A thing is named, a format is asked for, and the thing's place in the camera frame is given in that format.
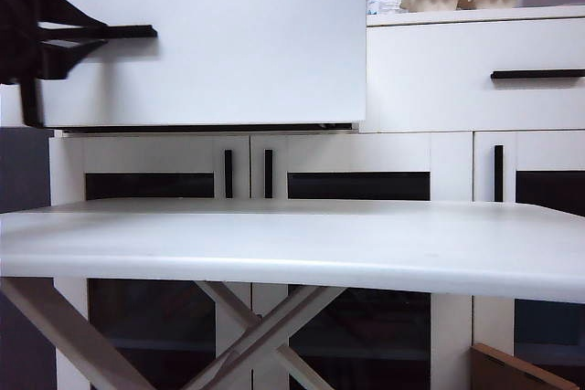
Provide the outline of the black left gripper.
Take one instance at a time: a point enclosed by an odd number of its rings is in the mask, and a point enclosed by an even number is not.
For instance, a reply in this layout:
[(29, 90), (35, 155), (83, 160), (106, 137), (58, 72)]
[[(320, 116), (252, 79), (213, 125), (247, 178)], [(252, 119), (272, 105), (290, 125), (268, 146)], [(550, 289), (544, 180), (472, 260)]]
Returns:
[(103, 39), (51, 40), (40, 44), (39, 22), (104, 27), (68, 0), (1, 0), (1, 83), (19, 87), (23, 123), (42, 128), (37, 79), (66, 79)]

